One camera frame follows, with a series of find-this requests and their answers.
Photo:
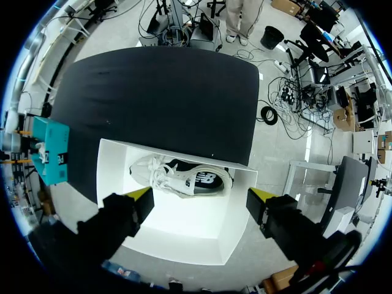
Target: office chair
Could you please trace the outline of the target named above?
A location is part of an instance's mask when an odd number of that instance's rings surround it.
[[[284,40],[284,43],[291,43],[301,49],[303,51],[302,55],[299,58],[294,59],[294,64],[292,64],[292,68],[295,68],[301,64],[306,58],[314,59],[314,56],[320,58],[322,61],[328,62],[330,59],[326,53],[326,50],[323,48],[322,38],[319,37],[320,33],[315,31],[315,28],[312,24],[308,23],[301,31],[300,37],[303,39],[307,46],[302,43],[300,40],[296,40],[295,42],[291,40]]]
[[[223,5],[217,13],[215,13],[215,15],[217,17],[219,17],[221,15],[221,12],[226,8],[226,0],[225,1],[216,1],[216,2],[207,2],[207,7],[211,8],[211,6],[215,6],[216,4],[220,4]]]
[[[113,3],[114,0],[95,0],[94,3],[96,5],[96,8],[94,10],[90,9],[89,7],[88,10],[90,11],[89,15],[93,15],[95,20],[94,22],[97,23],[97,20],[100,22],[103,22],[103,17],[106,15],[107,12],[113,11],[117,12],[116,8],[117,6],[111,6],[109,5]]]

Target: sneaker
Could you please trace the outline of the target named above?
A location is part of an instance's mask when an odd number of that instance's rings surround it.
[[[235,38],[237,38],[237,36],[230,36],[230,35],[227,35],[227,36],[226,36],[226,41],[227,41],[228,43],[233,43],[233,42],[235,41]]]
[[[242,46],[247,46],[248,40],[247,40],[247,39],[239,38],[239,42],[240,42],[240,44],[241,44]]]
[[[228,196],[233,186],[229,173],[222,168],[166,156],[143,157],[131,165],[129,173],[142,186],[181,198]]]

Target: desk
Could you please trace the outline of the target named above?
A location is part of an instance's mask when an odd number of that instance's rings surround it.
[[[328,205],[320,221],[323,231],[335,231],[334,228],[328,227],[335,211],[351,208],[352,212],[354,212],[356,211],[358,204],[361,204],[365,198],[369,197],[370,191],[368,191],[368,189],[370,187],[368,187],[368,181],[371,180],[371,176],[374,176],[375,169],[374,165],[372,166],[372,170],[369,172],[369,166],[358,160],[352,159],[351,157],[343,157],[342,163],[337,170],[330,200],[328,201]],[[324,172],[335,172],[336,170],[334,165],[314,164],[292,160],[290,162],[290,169],[283,191],[284,195],[290,195],[297,167],[321,170]]]
[[[68,182],[97,203],[101,138],[247,165],[258,79],[246,61],[192,48],[128,48],[72,64],[51,113],[70,127]]]

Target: person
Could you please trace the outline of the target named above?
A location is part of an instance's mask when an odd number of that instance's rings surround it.
[[[242,46],[246,46],[248,38],[258,21],[263,9],[264,0],[226,0],[227,18],[226,41],[233,43],[237,36]],[[238,29],[239,15],[242,13]]]

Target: white shoebox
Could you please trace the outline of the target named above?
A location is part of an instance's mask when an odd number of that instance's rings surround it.
[[[101,139],[97,160],[97,202],[111,193],[125,194],[143,188],[129,167],[151,154],[229,168],[234,179],[227,197],[180,198],[154,189],[155,207],[134,238],[123,242],[135,251],[173,262],[224,265],[241,239],[249,212],[247,190],[255,187],[257,171],[241,164],[207,159],[146,146]]]

